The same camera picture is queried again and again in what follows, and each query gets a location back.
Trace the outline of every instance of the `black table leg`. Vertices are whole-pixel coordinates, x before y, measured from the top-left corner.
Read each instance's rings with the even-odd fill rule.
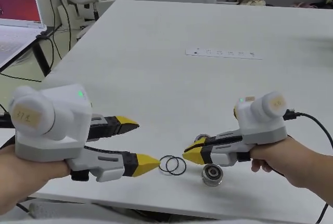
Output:
[[[40,65],[40,68],[44,76],[46,77],[50,73],[50,66],[47,63],[43,50],[38,42],[33,45],[32,51],[33,54],[35,55],[38,64]]]

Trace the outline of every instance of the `chair leg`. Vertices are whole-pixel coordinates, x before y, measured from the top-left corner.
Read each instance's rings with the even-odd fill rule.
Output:
[[[99,19],[99,14],[97,11],[96,3],[93,3],[93,6],[94,6],[94,18],[95,18],[95,21],[97,21]]]

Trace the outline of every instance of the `label sticker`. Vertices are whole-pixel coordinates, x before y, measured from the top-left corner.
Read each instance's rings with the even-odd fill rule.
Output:
[[[270,100],[270,105],[273,110],[278,111],[286,105],[286,101],[282,96],[278,96]]]
[[[32,128],[37,128],[41,122],[42,114],[26,108],[21,104],[15,106],[11,118],[20,124],[27,125]]]
[[[255,97],[246,97],[245,102],[253,102],[255,101]]]

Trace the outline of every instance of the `yellow fingertip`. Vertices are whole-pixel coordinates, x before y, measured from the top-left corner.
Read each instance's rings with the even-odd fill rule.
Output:
[[[132,177],[143,175],[160,166],[160,161],[149,155],[137,154],[138,167]]]
[[[189,149],[189,148],[193,147],[196,144],[204,143],[205,141],[206,141],[206,137],[201,137],[199,140],[195,141],[192,145],[190,145],[186,149]]]
[[[201,149],[202,147],[191,149],[183,154],[183,158],[193,163],[204,165],[204,161],[201,156]]]
[[[139,125],[137,122],[125,117],[125,116],[116,116],[120,124],[136,124]]]

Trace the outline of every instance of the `desk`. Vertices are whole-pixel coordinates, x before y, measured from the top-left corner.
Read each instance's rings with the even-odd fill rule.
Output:
[[[33,54],[37,60],[38,65],[40,66],[43,75],[47,76],[50,71],[50,66],[47,63],[47,60],[45,58],[45,55],[43,53],[43,50],[40,45],[40,39],[36,38],[32,43],[30,43],[27,47],[25,47],[21,52],[19,52],[17,55],[15,55],[11,60],[9,60],[5,65],[0,67],[0,73],[2,73],[5,69],[10,67],[15,61],[17,61],[20,57],[22,57],[24,54],[26,54],[29,50],[33,51]]]
[[[140,123],[138,130],[92,145],[156,158],[181,155],[200,133],[238,128],[233,117],[237,98],[272,90],[333,133],[331,20],[329,10],[117,1],[42,87],[83,84],[96,113],[125,115]],[[193,47],[254,51],[263,60],[185,55]],[[287,128],[309,148],[332,154],[326,136],[311,121],[300,118]],[[156,169],[107,183],[58,179],[34,196],[303,223],[314,223],[324,206],[275,173],[252,173],[250,163],[224,169],[218,188],[204,186],[202,166],[187,164],[179,177]],[[328,213],[323,223],[331,223],[332,216]]]

